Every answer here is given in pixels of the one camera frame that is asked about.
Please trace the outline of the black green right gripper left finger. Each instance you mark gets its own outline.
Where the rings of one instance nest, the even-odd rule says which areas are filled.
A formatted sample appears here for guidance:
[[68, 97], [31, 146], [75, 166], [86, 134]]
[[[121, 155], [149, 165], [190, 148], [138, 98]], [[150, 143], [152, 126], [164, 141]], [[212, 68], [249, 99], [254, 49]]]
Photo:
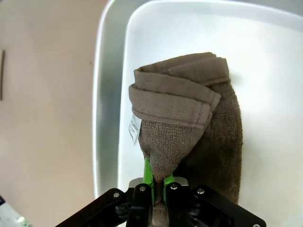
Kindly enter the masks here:
[[112, 188], [58, 224], [59, 227], [148, 227], [154, 202], [153, 175], [144, 160], [142, 178], [130, 181], [126, 192]]

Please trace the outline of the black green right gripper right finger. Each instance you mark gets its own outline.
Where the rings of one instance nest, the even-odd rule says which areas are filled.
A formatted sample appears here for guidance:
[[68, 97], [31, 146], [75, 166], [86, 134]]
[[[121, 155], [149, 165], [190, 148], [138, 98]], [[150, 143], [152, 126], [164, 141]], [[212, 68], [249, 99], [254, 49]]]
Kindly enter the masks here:
[[265, 227], [266, 222], [206, 185], [191, 189], [187, 179], [164, 179], [170, 227]]

